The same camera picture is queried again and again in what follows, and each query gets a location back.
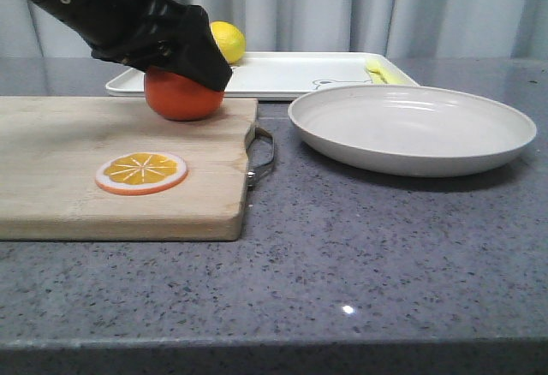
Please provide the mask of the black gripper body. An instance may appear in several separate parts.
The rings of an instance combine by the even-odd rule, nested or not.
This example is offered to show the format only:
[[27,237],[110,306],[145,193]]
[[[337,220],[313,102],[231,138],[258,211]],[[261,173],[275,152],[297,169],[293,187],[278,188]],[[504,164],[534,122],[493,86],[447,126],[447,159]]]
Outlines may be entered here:
[[97,59],[141,71],[176,65],[176,26],[185,10],[174,0],[30,1],[76,31]]

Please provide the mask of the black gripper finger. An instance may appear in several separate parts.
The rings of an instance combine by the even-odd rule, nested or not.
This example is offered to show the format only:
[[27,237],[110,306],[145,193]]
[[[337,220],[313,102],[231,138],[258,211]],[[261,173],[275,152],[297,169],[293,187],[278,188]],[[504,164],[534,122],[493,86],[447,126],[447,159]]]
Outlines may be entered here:
[[232,69],[212,36],[209,17],[198,5],[165,4],[152,17],[155,54],[149,67],[189,78],[215,92],[225,90]]

